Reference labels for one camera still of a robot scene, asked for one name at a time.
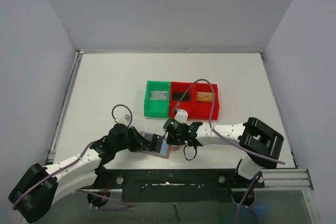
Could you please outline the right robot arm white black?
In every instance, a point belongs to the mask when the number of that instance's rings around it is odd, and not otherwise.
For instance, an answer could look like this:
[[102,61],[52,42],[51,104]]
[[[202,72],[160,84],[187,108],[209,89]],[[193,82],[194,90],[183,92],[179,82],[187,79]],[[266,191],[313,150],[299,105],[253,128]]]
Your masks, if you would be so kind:
[[275,169],[278,164],[285,164],[279,160],[284,137],[257,118],[230,125],[203,122],[188,125],[170,118],[163,130],[170,145],[191,146],[195,150],[206,145],[232,145],[247,153],[234,173],[234,182],[241,187],[251,183],[262,169]]

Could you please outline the black card with chip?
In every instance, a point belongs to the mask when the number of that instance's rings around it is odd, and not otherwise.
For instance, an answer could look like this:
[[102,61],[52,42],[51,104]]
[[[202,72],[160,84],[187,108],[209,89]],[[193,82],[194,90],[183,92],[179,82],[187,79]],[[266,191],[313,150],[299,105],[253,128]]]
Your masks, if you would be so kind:
[[161,151],[163,143],[163,136],[153,134],[152,135],[152,151],[159,153]]

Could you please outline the silver grey card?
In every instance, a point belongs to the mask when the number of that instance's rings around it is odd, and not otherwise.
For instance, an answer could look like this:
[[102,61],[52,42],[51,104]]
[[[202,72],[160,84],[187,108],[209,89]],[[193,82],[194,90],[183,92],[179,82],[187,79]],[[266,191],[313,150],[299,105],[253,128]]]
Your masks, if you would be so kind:
[[167,100],[168,92],[165,90],[152,90],[150,92],[151,101],[165,101]]

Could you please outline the gold card with stripe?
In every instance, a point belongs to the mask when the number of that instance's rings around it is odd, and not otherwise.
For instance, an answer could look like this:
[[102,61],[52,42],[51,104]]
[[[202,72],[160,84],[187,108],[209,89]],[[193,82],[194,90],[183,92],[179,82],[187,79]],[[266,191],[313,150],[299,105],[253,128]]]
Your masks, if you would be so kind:
[[213,102],[213,94],[211,92],[201,92],[196,93],[196,100],[199,102]]

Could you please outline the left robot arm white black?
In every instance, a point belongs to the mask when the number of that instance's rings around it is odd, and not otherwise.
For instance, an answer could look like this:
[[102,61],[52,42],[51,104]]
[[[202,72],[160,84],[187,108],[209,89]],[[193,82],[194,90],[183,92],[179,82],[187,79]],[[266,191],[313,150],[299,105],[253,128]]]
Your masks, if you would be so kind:
[[104,165],[112,161],[117,152],[137,152],[151,144],[135,127],[117,123],[80,154],[52,165],[30,166],[9,194],[12,209],[19,211],[28,223],[34,223],[70,193],[91,185],[104,186],[107,181]]

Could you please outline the brown leather card holder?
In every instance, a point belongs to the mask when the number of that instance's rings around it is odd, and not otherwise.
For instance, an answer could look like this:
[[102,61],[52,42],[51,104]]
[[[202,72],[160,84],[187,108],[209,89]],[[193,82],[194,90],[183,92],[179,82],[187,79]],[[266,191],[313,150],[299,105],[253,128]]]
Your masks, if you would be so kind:
[[156,157],[168,159],[169,156],[170,156],[170,152],[177,151],[178,149],[179,149],[178,146],[170,145],[170,144],[167,143],[166,135],[165,135],[165,136],[163,136],[163,143],[162,143],[161,151],[159,153],[153,152],[152,148],[150,150],[149,149],[140,150],[140,152],[151,155],[151,156],[156,156]]

